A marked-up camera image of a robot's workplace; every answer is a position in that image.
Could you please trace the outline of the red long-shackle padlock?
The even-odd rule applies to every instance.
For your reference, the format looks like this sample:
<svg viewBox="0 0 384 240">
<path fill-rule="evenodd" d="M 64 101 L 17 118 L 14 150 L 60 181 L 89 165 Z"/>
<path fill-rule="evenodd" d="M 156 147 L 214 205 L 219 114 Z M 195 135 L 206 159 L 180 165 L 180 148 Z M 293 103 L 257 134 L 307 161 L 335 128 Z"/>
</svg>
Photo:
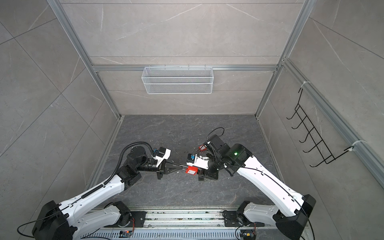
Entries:
<svg viewBox="0 0 384 240">
<path fill-rule="evenodd" d="M 182 166 L 183 171 L 189 175 L 196 175 L 199 172 L 199 168 L 194 166 Z"/>
</svg>

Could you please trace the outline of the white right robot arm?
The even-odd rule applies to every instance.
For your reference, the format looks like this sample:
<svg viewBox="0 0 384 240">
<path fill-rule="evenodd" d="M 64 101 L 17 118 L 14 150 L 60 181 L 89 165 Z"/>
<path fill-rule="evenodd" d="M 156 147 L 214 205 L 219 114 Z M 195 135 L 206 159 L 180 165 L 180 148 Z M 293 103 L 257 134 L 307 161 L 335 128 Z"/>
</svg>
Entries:
<svg viewBox="0 0 384 240">
<path fill-rule="evenodd" d="M 270 225 L 290 240 L 302 240 L 306 225 L 310 224 L 310 215 L 316 200 L 311 195 L 302 195 L 285 185 L 268 171 L 255 155 L 241 144 L 229 147 L 222 139 L 213 135 L 202 145 L 208 153 L 189 154 L 187 165 L 196 171 L 199 179 L 217 180 L 220 170 L 231 175 L 237 173 L 261 190 L 272 205 L 257 205 L 244 201 L 237 209 L 232 220 L 242 227 L 250 225 Z"/>
</svg>

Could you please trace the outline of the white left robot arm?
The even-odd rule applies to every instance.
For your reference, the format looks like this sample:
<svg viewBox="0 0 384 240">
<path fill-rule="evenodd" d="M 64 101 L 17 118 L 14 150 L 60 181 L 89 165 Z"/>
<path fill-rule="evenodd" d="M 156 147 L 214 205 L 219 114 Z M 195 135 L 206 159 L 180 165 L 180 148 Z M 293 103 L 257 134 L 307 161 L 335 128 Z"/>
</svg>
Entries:
<svg viewBox="0 0 384 240">
<path fill-rule="evenodd" d="M 34 222 L 35 240 L 73 240 L 106 226 L 126 227 L 134 224 L 131 210 L 121 201 L 93 212 L 93 208 L 133 186 L 141 172 L 155 172 L 158 179 L 166 174 L 171 150 L 153 149 L 147 142 L 131 143 L 123 148 L 113 173 L 95 187 L 71 199 L 45 204 Z"/>
</svg>

